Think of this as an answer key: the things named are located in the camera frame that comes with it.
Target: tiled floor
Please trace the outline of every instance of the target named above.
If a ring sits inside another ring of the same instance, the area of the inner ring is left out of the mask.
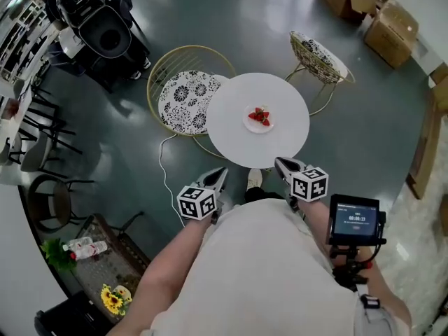
[[[338,87],[329,107],[311,119],[308,140],[297,157],[329,173],[329,195],[376,198],[383,210],[391,208],[410,168],[428,93],[426,77],[414,61],[392,70],[364,44],[366,25],[335,17],[323,0],[134,0],[132,12],[152,45],[153,63],[172,48],[203,44],[223,53],[238,74],[260,71],[284,77],[296,64],[290,30],[331,49],[353,71],[356,84]],[[307,103],[320,87],[306,74],[291,82]],[[112,225],[145,211],[129,235],[153,258],[181,225],[158,165],[159,144],[171,134],[148,110],[146,83],[144,78],[124,82],[107,94],[87,77],[51,68],[43,86],[55,95],[62,117],[77,132],[69,141],[84,151],[79,156],[61,149],[64,163],[53,168],[96,181],[73,194],[73,209],[78,215],[101,213]],[[446,173],[446,157],[436,164],[444,165]],[[227,166],[227,191],[236,203],[242,201],[248,170],[207,155],[187,137],[165,144],[164,165],[174,194],[205,171]],[[25,184],[33,177],[21,176]],[[433,199],[421,204],[403,187],[389,214],[389,242],[378,256],[386,278],[409,303],[419,325],[434,311],[448,265],[442,258],[445,243],[439,234],[431,234],[437,208],[433,202],[440,198],[441,184],[432,182],[427,197]],[[272,172],[265,176],[265,187],[281,192],[284,186]],[[67,239],[77,230],[69,225],[57,236]]]
[[[439,206],[448,193],[448,119],[440,131],[434,168],[424,198],[417,200],[405,184],[388,215],[388,242],[377,256],[384,277],[409,307],[414,334],[433,321],[448,294],[448,241]]]

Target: plastic bottle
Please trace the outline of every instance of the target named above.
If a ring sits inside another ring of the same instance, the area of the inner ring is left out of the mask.
[[[84,245],[80,249],[76,249],[71,254],[71,257],[75,260],[87,259],[106,250],[107,244],[105,241],[96,241],[95,243]]]
[[[75,251],[77,249],[81,249],[84,245],[88,245],[93,243],[93,240],[91,237],[83,237],[79,239],[72,239],[67,244],[62,245],[62,248],[67,251]]]

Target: person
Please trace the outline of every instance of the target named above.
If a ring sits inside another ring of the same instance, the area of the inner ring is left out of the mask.
[[[409,335],[410,313],[375,262],[360,273],[381,302],[377,320],[333,279],[332,267],[344,260],[329,259],[328,208],[299,201],[305,223],[261,183],[252,169],[248,203],[216,225],[189,221],[148,266],[108,336]],[[371,255],[364,247],[357,258]]]

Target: gold wire chair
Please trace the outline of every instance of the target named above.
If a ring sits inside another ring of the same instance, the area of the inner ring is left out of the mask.
[[[163,123],[158,112],[159,98],[165,83],[179,72],[189,70],[202,71],[209,75],[219,75],[226,78],[232,78],[237,75],[235,68],[229,60],[218,51],[200,45],[187,45],[175,48],[162,56],[151,70],[146,86],[149,109],[159,123],[169,131],[181,136],[192,137],[193,140],[206,152],[215,155],[216,157],[224,158],[223,156],[217,155],[206,149],[197,140],[196,137],[207,135],[207,133],[184,134],[174,131],[168,125]]]
[[[317,113],[323,111],[325,107],[330,103],[331,98],[333,97],[333,93],[336,89],[336,86],[338,83],[342,81],[346,81],[349,83],[355,83],[355,78],[352,74],[352,72],[347,68],[348,74],[350,74],[350,79],[348,79],[346,76],[341,76],[341,74],[336,71],[334,68],[332,68],[330,65],[323,62],[320,58],[318,58],[314,53],[312,53],[310,50],[308,50],[297,38],[294,31],[290,33],[290,42],[291,46],[293,47],[293,51],[297,59],[299,60],[299,64],[296,66],[296,68],[285,78],[286,81],[289,82],[289,80],[299,71],[302,71],[304,69],[308,70],[312,75],[317,77],[322,83],[323,87],[318,92],[318,94],[313,98],[313,101],[311,101],[311,105],[314,101],[316,101],[325,87],[327,85],[332,86],[332,90],[330,92],[330,95],[328,96],[327,102],[319,109],[317,109],[314,112],[311,112],[309,115],[314,116]]]

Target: white cable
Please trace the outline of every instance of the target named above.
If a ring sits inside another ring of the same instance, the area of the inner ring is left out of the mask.
[[[177,209],[174,208],[174,196],[173,196],[173,192],[171,191],[171,189],[169,189],[169,186],[167,185],[167,171],[166,171],[165,168],[162,166],[163,143],[165,143],[166,141],[170,140],[171,138],[174,138],[174,137],[177,137],[177,136],[178,136],[177,134],[174,134],[174,135],[172,135],[171,137],[168,137],[168,138],[164,139],[164,140],[162,141],[162,143],[160,144],[160,147],[159,147],[159,165],[160,165],[160,168],[162,168],[162,171],[163,171],[163,183],[164,183],[164,185],[165,185],[165,188],[168,189],[169,194],[171,195],[171,207],[172,207],[172,209],[176,212],[177,216],[179,217],[179,220],[181,221],[182,226],[185,227],[185,223],[183,222],[181,215],[179,214],[179,212],[177,211]]]

